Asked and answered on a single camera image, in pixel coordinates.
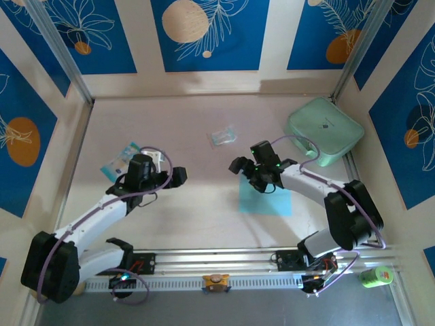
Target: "white tabletop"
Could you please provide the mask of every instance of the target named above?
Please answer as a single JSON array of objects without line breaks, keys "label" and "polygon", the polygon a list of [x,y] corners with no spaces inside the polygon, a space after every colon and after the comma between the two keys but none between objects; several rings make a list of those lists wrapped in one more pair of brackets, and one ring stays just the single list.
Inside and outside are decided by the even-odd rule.
[{"label": "white tabletop", "polygon": [[[287,116],[309,100],[254,95],[97,100],[60,225],[96,204],[111,186],[100,168],[135,142],[165,150],[175,166],[186,167],[188,180],[180,188],[159,192],[158,201],[146,208],[136,208],[96,239],[93,247],[111,237],[137,249],[296,245],[327,226],[324,209],[292,193],[289,216],[240,213],[240,176],[228,167],[238,156],[250,157],[250,146],[282,136]],[[233,127],[236,141],[213,147],[207,134],[227,126]],[[287,139],[275,151],[282,160],[306,160]],[[327,168],[315,164],[309,168],[347,180],[342,160]]]}]

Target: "green can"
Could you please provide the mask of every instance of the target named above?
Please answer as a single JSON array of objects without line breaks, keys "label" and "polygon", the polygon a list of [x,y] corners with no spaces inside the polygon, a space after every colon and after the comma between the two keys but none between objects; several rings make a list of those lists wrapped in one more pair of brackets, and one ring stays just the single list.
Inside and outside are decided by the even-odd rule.
[{"label": "green can", "polygon": [[365,287],[370,288],[390,284],[393,282],[394,275],[388,267],[379,266],[364,271],[358,277]]}]

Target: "white line drawing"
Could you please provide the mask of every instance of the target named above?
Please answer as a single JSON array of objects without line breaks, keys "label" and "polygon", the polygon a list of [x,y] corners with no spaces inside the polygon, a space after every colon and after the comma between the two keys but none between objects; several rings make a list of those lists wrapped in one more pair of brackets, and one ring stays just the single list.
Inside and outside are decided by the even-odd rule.
[{"label": "white line drawing", "polygon": [[308,4],[323,9],[326,22],[334,27],[337,35],[345,38],[349,54],[358,38],[357,30],[373,10],[375,1],[367,0],[363,4],[360,0],[354,10],[350,10],[347,0],[308,0]]},{"label": "white line drawing", "polygon": [[226,35],[230,18],[246,8],[249,0],[176,0],[162,16],[166,34],[179,44],[177,61],[190,54],[210,58]]},{"label": "white line drawing", "polygon": [[388,15],[384,19],[384,23],[388,26],[392,26],[393,16],[405,15],[413,6],[414,0],[396,0],[394,1]]},{"label": "white line drawing", "polygon": [[[0,74],[0,95],[4,92],[7,87],[7,81],[9,80],[9,75]],[[14,141],[23,141],[25,143],[31,144],[32,140],[29,137],[32,132],[19,132],[7,125],[5,120],[0,115],[0,149],[3,148],[9,141],[13,144]]]},{"label": "white line drawing", "polygon": [[[364,25],[377,0],[360,0],[354,10],[350,10],[348,0],[307,0],[310,6],[318,6],[324,11],[326,22],[331,24],[337,35],[343,36],[349,54],[360,35],[359,29]],[[394,15],[405,15],[414,0],[396,0],[384,22],[391,26]]]},{"label": "white line drawing", "polygon": [[420,117],[405,134],[409,148],[423,145],[422,171],[435,168],[435,36],[426,46],[414,79]]},{"label": "white line drawing", "polygon": [[[20,0],[2,1],[20,24],[40,35]],[[115,20],[95,14],[93,0],[46,0],[43,1],[43,6],[67,47],[74,48],[83,55],[91,52],[90,44],[112,49],[112,43],[105,32],[113,29]]]}]

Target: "black bracket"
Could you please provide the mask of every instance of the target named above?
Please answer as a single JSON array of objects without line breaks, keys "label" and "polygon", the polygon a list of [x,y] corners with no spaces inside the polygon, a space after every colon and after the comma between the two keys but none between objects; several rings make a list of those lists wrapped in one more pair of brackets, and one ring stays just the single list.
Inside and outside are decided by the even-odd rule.
[{"label": "black bracket", "polygon": [[[164,187],[165,189],[176,188],[183,185],[188,178],[186,169],[183,167],[173,168],[173,174],[170,182]],[[128,164],[128,171],[125,175],[121,175],[116,179],[107,191],[107,195],[125,196],[139,192],[152,191],[159,185],[162,185],[168,179],[168,172],[156,172],[156,165],[152,158],[145,154],[136,154]],[[128,215],[135,207],[142,203],[142,196],[133,196],[124,198],[127,203]]]},{"label": "black bracket", "polygon": [[240,157],[233,160],[228,169],[236,175],[242,171],[242,174],[248,178],[249,184],[262,194],[269,184],[283,188],[280,174],[297,162],[291,159],[281,161],[268,141],[255,144],[251,147],[251,152],[256,163],[246,157]]},{"label": "black bracket", "polygon": [[275,263],[279,272],[296,272],[306,270],[304,255],[299,250],[278,250]]},{"label": "black bracket", "polygon": [[[153,275],[156,267],[155,253],[133,253],[132,264],[128,270],[138,275]],[[122,279],[123,275],[119,272],[103,272],[99,275],[114,276],[109,280],[109,289],[136,289],[137,279],[127,275],[126,279]],[[115,296],[124,299],[133,292],[115,292]]]},{"label": "black bracket", "polygon": [[[365,185],[360,181],[353,180],[345,184],[345,190],[363,207],[376,228],[382,230],[382,217]],[[331,235],[337,245],[344,250],[354,249],[374,234],[359,210],[349,211],[348,205],[352,205],[352,202],[342,193],[329,193],[324,202]]]}]

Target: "robotic arm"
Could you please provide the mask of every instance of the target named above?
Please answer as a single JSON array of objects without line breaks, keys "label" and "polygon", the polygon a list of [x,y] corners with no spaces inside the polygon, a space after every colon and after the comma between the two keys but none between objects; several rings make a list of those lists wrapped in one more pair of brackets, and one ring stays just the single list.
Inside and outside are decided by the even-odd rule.
[{"label": "robotic arm", "polygon": [[[111,238],[102,249],[86,251],[86,248],[109,226],[138,207],[143,200],[141,193],[152,192],[167,179],[167,171],[157,173],[150,156],[142,153],[133,156],[125,176],[118,178],[88,212],[53,234],[40,232],[33,238],[21,283],[36,291],[42,267],[49,260],[42,276],[41,293],[62,303],[86,279],[109,268],[129,269],[133,264],[133,246],[127,242]],[[164,188],[179,187],[186,179],[185,168],[174,168],[172,178]],[[60,245],[50,256],[58,242]]]},{"label": "robotic arm", "polygon": [[274,187],[293,190],[314,200],[326,209],[329,228],[318,231],[298,243],[299,254],[292,263],[298,267],[309,268],[320,257],[344,249],[351,251],[368,240],[374,230],[353,203],[332,185],[350,193],[366,211],[378,230],[383,220],[373,203],[366,187],[360,181],[343,183],[328,180],[315,173],[304,173],[297,162],[287,159],[281,161],[268,141],[262,141],[251,147],[254,161],[245,157],[236,158],[230,165],[230,171],[240,171],[249,179],[249,183],[264,193],[268,184]]}]

